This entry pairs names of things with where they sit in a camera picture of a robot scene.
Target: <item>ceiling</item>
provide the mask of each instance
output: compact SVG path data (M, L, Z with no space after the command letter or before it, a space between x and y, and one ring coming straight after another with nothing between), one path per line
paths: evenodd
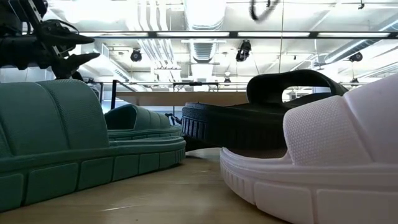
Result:
M166 3L165 21L168 29L188 30L184 1L164 1ZM204 0L186 1L205 2ZM137 4L134 2L133 0L49 0L51 12L47 17L57 17L69 22L80 32L131 31L134 30L131 24L137 22L139 18L137 12L132 10L132 4ZM145 2L149 22L151 1ZM266 2L257 0L258 14L266 8ZM376 32L380 31L381 26L384 26L385 23L398 20L398 1L396 0L363 0L365 7L361 10L358 9L360 0L280 0L278 2L277 4L276 1L272 1L267 19L257 23L249 15L250 1L226 0L221 30ZM203 6L199 7L196 13L207 18L218 12L213 12L211 7ZM159 13L157 16L158 23L160 23ZM233 82L248 82L253 76L263 73L287 72L297 68L320 70L319 67L312 66L318 57L334 52L352 41L357 40L252 39L250 40L252 51L249 58L245 62L236 62L236 52L242 40L226 39L223 43L216 45L210 71L206 71L205 77L207 81L223 82L225 72L229 72ZM156 76L156 71L152 69L151 72L154 62L143 50L141 50L142 60L140 62L131 61L132 50L141 47L137 39L97 39L94 46L98 50L102 45L109 49L109 58L112 63L128 73L132 80L164 81ZM194 68L192 67L190 44L172 39L171 46L174 53L174 68L181 68L178 72L178 80L195 79L197 76L191 77ZM398 72L398 64L395 59L398 56L398 51L395 50L397 46L398 40L379 41L361 50L364 56L361 62L351 63L347 60L340 60L322 66L320 72L339 82L348 82L353 76L361 78L392 75ZM91 76L98 80L110 82L114 79L115 74L106 68L101 68L101 66L105 67L107 63L99 60L88 63L85 70L90 71L93 74Z

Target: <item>ventilation duct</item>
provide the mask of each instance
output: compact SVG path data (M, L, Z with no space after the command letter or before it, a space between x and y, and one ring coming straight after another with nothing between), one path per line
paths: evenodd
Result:
M397 30L398 30L397 16L394 16L393 18L386 21L384 23L384 25L380 26L380 28L377 30L379 32L397 32ZM325 58L323 59L323 61L324 61L323 65L335 63L340 60L343 60L344 58L348 58L349 56L351 56L369 46L372 46L373 44L375 44L379 41L380 40L353 40L353 41L343 45L336 51L326 55Z
M225 16L226 0L185 0L185 22L191 31L220 30ZM216 44L191 43L193 59L208 63L216 52Z

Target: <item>white ceiling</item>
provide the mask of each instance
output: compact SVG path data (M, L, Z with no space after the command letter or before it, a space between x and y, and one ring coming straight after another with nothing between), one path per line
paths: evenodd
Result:
M128 31L126 22L137 16L129 10L128 1L111 1L106 7L101 7L106 0L77 0L87 2L83 9L77 9L72 1L49 1L51 10L61 19L73 22L70 14L90 13L85 21L74 23L81 32L88 31ZM170 30L186 30L182 0L164 0L167 3L167 23ZM265 7L267 1L257 3L258 7ZM248 0L227 0L227 8L222 30L294 30L294 31L377 31L384 21L398 19L397 0L364 0L365 8L358 10L360 0L280 0L280 3L271 10L269 17L262 23L254 22L249 15ZM246 82L258 74L286 72L315 54L330 53L351 40L261 40L251 41L251 56L241 63L235 61L236 49L242 40L228 39L225 44L218 44L214 62L220 63L213 68L213 75L224 77L225 72L231 72L238 82ZM132 62L129 58L133 48L139 48L135 39L98 39L96 45L104 44L109 47L109 56L123 69L134 77L136 72L150 72L152 62L143 54L140 62ZM326 69L339 71L342 77L367 74L397 60L398 51L374 58L375 55L387 52L398 46L397 40L382 40L377 44L361 51L364 54L362 62L337 62L327 65ZM176 61L181 66L181 76L190 74L189 44L182 44L181 40L172 40L172 48ZM300 68L309 66L304 63Z

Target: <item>wooden table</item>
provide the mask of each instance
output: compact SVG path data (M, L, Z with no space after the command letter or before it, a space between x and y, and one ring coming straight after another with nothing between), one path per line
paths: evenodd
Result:
M276 224L220 176L220 149L189 152L183 164L0 214L1 224Z

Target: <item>spotlight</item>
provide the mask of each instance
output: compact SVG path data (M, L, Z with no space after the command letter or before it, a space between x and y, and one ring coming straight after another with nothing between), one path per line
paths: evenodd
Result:
M131 59L133 62L139 62L139 61L141 61L142 55L141 55L140 49L134 49L134 50L132 51L132 54L131 54L131 56L130 56L130 59Z
M240 48L238 49L238 53L236 54L237 62L244 62L250 55L251 44L250 41L244 40Z
M362 61L362 59L363 59L363 55L361 54L361 52L358 52L348 58L348 60L350 62L360 62L360 61Z

